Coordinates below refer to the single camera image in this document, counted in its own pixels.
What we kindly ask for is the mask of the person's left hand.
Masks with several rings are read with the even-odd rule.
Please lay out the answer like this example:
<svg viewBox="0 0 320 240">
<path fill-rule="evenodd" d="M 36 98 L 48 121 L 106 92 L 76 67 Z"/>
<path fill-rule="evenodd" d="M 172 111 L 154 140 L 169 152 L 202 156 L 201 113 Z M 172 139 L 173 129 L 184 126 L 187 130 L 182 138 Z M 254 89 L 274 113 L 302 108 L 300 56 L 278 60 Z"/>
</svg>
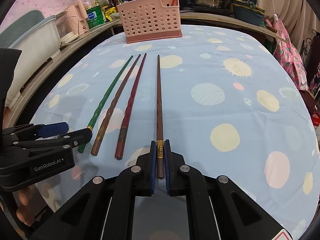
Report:
<svg viewBox="0 0 320 240">
<path fill-rule="evenodd" d="M 35 185 L 26 187 L 17 192 L 18 209 L 17 218 L 26 226 L 39 222 L 42 216 L 52 215 L 53 211 L 44 201 Z"/>
</svg>

